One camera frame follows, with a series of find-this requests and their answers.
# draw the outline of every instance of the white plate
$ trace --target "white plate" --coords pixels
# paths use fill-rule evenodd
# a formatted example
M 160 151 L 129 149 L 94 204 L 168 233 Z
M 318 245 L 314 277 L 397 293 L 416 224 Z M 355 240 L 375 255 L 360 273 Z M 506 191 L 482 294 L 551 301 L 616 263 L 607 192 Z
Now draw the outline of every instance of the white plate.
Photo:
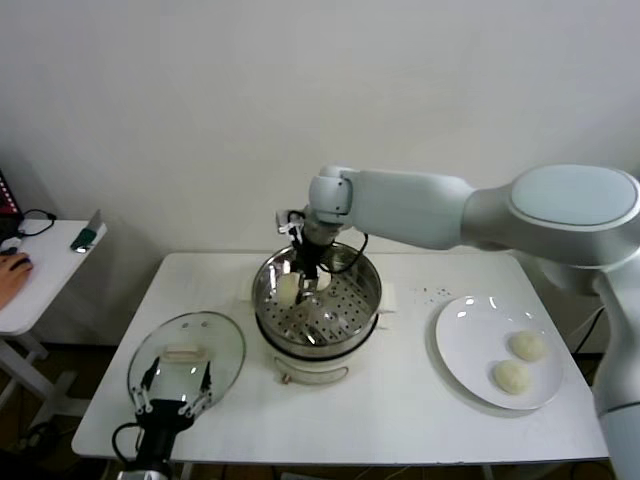
M 522 330 L 543 335 L 549 349 L 545 358 L 526 362 L 511 351 L 509 338 Z M 436 341 L 442 359 L 458 381 L 499 407 L 539 408 L 553 399 L 562 383 L 562 358 L 551 335 L 530 313 L 496 297 L 468 296 L 449 303 L 438 317 Z M 493 367 L 511 359 L 523 362 L 531 374 L 531 387 L 520 395 L 506 393 L 493 379 Z

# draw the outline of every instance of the small side table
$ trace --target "small side table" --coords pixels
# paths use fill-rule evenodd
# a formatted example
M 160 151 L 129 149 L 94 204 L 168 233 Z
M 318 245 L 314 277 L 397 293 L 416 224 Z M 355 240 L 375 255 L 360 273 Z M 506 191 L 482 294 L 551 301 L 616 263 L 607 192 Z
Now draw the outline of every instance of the small side table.
M 48 220 L 25 220 L 23 228 L 38 231 L 47 224 Z M 48 421 L 54 415 L 81 417 L 89 405 L 89 400 L 73 399 L 66 395 L 76 378 L 76 372 L 63 372 L 56 383 L 51 383 L 32 366 L 34 360 L 46 358 L 48 352 L 28 333 L 91 253 L 92 250 L 79 254 L 69 248 L 86 224 L 84 221 L 58 220 L 53 228 L 42 235 L 26 238 L 20 250 L 29 253 L 34 269 L 24 288 L 0 310 L 0 368 L 12 377 L 0 394 L 0 408 L 9 400 L 17 385 L 23 385 L 43 401 L 32 425 Z M 103 225 L 94 246 L 106 231 Z M 7 344 L 7 337 L 15 339 L 28 351 L 26 358 Z

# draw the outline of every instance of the white table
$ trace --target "white table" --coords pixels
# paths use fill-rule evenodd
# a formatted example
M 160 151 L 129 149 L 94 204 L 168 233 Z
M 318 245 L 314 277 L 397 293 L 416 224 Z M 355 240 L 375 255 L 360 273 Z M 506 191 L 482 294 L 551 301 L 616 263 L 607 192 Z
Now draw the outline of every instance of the white table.
M 222 402 L 178 436 L 176 461 L 427 465 L 608 456 L 591 391 L 566 349 L 558 396 L 529 413 L 480 403 L 429 353 L 427 332 L 439 308 L 483 293 L 526 308 L 564 345 L 510 256 L 370 255 L 395 287 L 397 313 L 387 314 L 365 344 L 367 366 L 330 386 L 285 386 L 264 361 L 265 341 L 238 291 L 266 257 L 177 253 L 164 260 L 73 439 L 77 454 L 113 457 L 114 428 L 134 419 L 127 369 L 145 336 L 177 315 L 218 310 L 244 332 L 246 362 Z M 130 456 L 135 438 L 135 430 L 119 436 Z
M 37 232 L 48 224 L 48 220 L 25 220 L 21 227 L 27 232 Z M 29 253 L 34 268 L 24 288 L 0 310 L 0 337 L 12 337 L 28 351 L 27 357 L 22 358 L 0 339 L 0 368 L 12 377 L 0 394 L 0 408 L 18 383 L 24 385 L 43 400 L 33 425 L 47 421 L 53 415 L 82 416 L 88 405 L 88 400 L 66 396 L 75 380 L 74 372 L 62 373 L 53 384 L 31 365 L 36 358 L 45 358 L 47 351 L 27 333 L 91 252 L 79 254 L 69 248 L 86 225 L 84 221 L 57 220 L 43 234 L 25 238 L 19 250 Z M 105 233 L 103 225 L 93 243 L 97 244 Z

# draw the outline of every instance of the glass lid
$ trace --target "glass lid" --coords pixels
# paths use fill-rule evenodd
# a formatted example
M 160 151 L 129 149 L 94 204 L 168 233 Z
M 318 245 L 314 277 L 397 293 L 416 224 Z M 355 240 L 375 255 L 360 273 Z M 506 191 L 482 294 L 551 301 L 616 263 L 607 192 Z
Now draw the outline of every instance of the glass lid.
M 149 400 L 191 402 L 203 390 L 220 401 L 246 354 L 242 331 L 216 312 L 187 313 L 164 323 L 138 347 L 127 376 L 129 394 L 145 387 Z

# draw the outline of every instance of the steamed bun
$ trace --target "steamed bun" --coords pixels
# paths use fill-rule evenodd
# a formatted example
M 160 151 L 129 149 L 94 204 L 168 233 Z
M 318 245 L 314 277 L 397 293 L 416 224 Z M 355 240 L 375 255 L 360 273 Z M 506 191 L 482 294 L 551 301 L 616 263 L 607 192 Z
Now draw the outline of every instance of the steamed bun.
M 542 335 L 531 330 L 516 333 L 509 339 L 509 346 L 513 353 L 527 362 L 537 362 L 549 352 Z
M 512 395 L 520 395 L 531 387 L 529 369 L 516 360 L 504 360 L 496 365 L 493 378 L 502 390 Z

